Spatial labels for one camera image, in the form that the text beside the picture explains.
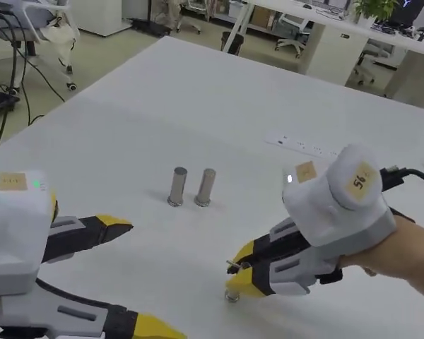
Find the human arm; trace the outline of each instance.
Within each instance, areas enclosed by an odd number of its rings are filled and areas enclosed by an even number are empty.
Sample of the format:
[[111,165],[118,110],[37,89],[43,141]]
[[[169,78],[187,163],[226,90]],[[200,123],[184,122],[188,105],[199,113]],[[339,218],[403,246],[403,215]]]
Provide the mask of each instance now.
[[377,246],[341,258],[341,267],[361,266],[369,272],[406,280],[424,295],[424,228],[394,216],[397,231]]

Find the metal cylinder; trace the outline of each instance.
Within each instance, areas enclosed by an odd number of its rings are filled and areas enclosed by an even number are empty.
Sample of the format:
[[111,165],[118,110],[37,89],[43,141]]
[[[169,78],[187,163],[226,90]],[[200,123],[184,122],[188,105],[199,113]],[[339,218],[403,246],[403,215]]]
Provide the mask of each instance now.
[[211,203],[212,186],[215,181],[216,172],[211,168],[206,168],[201,180],[198,195],[195,196],[195,204],[200,207],[209,206]]
[[[226,261],[227,263],[229,263],[231,266],[234,266],[234,267],[236,267],[236,268],[239,268],[239,271],[237,272],[237,274],[241,271],[241,270],[246,270],[247,268],[250,268],[251,267],[251,265],[249,264],[249,263],[246,263],[246,262],[243,262],[243,263],[241,263],[240,265],[239,264],[237,264],[237,263],[234,263],[234,262],[232,262],[232,261],[229,261],[229,260],[227,260]],[[236,302],[238,302],[239,301],[239,299],[240,299],[240,293],[239,292],[236,292],[236,291],[232,291],[232,290],[226,290],[225,291],[225,299],[228,301],[228,302],[230,302],[230,303],[232,303],[232,304],[234,304],[234,303],[236,303]]]
[[172,176],[172,185],[170,196],[168,196],[168,203],[172,207],[181,206],[184,200],[182,195],[184,194],[185,180],[187,179],[187,170],[183,167],[176,167],[175,173]]

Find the metal rod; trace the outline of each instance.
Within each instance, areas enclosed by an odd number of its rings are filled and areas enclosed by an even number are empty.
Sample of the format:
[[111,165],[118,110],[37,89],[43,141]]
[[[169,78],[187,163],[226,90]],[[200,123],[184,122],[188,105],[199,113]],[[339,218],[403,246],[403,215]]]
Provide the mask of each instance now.
[[206,207],[211,203],[211,193],[215,177],[215,170],[211,168],[204,170],[201,186],[199,187],[198,195],[195,197],[195,204],[198,206]]
[[175,173],[172,176],[172,185],[170,196],[168,196],[167,202],[172,207],[182,206],[184,200],[182,195],[184,194],[185,180],[187,179],[187,170],[183,167],[176,167]]

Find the white table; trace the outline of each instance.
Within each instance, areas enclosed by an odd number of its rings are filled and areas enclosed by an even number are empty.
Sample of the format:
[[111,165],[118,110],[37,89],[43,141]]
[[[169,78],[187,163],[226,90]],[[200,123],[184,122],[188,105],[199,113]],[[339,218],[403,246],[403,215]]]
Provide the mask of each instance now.
[[300,59],[299,72],[328,82],[345,85],[368,39],[374,39],[408,50],[399,73],[387,86],[386,94],[400,102],[424,107],[424,42],[401,35],[388,35],[360,27],[352,22],[324,16],[321,8],[303,7],[292,0],[250,0],[241,10],[228,44],[242,26],[245,34],[254,6],[288,13],[315,22],[307,48]]
[[[225,260],[286,217],[281,166],[309,159],[263,142],[273,130],[360,141],[380,166],[422,169],[424,110],[165,37],[0,146],[0,170],[45,170],[61,215],[133,222],[122,239],[43,266],[61,289],[150,312],[191,339],[424,338],[424,297],[359,268],[306,297],[223,300]],[[172,208],[179,165],[185,202]],[[205,167],[217,178],[201,209]],[[424,225],[422,182],[386,197]]]

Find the white cabinet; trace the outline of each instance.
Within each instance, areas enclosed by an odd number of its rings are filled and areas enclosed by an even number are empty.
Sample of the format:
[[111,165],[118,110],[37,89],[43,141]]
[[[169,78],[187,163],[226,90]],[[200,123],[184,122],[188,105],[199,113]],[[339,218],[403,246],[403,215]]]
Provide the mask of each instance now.
[[366,43],[367,38],[362,35],[315,23],[298,71],[344,86]]
[[122,20],[122,0],[71,0],[78,28],[103,37],[130,27]]

